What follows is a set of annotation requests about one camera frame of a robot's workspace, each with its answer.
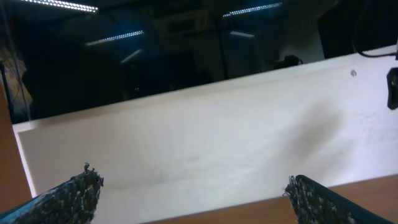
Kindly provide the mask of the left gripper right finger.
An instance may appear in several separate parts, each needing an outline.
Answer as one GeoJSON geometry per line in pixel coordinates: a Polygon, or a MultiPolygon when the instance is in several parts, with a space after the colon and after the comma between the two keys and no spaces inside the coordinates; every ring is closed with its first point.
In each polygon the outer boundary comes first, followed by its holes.
{"type": "Polygon", "coordinates": [[[290,176],[285,188],[299,224],[391,224],[304,176],[290,176]]]}

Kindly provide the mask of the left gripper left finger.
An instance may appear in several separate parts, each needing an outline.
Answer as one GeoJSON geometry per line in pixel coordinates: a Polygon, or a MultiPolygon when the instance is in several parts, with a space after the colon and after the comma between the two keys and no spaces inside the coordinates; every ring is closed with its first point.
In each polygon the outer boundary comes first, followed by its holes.
{"type": "Polygon", "coordinates": [[[85,163],[84,171],[70,180],[1,214],[1,223],[91,223],[104,178],[85,163]]]}

